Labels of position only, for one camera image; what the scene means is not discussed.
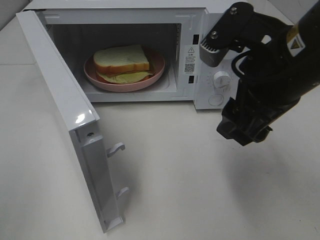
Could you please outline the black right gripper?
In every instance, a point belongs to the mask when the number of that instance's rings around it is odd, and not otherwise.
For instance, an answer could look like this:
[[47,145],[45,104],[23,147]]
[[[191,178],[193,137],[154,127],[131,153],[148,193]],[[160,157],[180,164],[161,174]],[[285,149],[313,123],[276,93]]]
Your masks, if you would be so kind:
[[270,124],[278,117],[278,108],[250,97],[244,102],[231,97],[221,116],[217,132],[227,140],[234,140],[241,146],[246,146],[266,139],[272,131]]

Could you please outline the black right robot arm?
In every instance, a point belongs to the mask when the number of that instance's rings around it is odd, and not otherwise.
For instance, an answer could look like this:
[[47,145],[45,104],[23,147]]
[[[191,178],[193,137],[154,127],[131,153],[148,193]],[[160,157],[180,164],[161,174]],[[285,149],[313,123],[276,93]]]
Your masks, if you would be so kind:
[[266,139],[271,124],[320,84],[320,5],[295,24],[255,12],[245,2],[226,11],[230,48],[247,48],[231,62],[239,82],[222,110],[217,131],[242,146]]

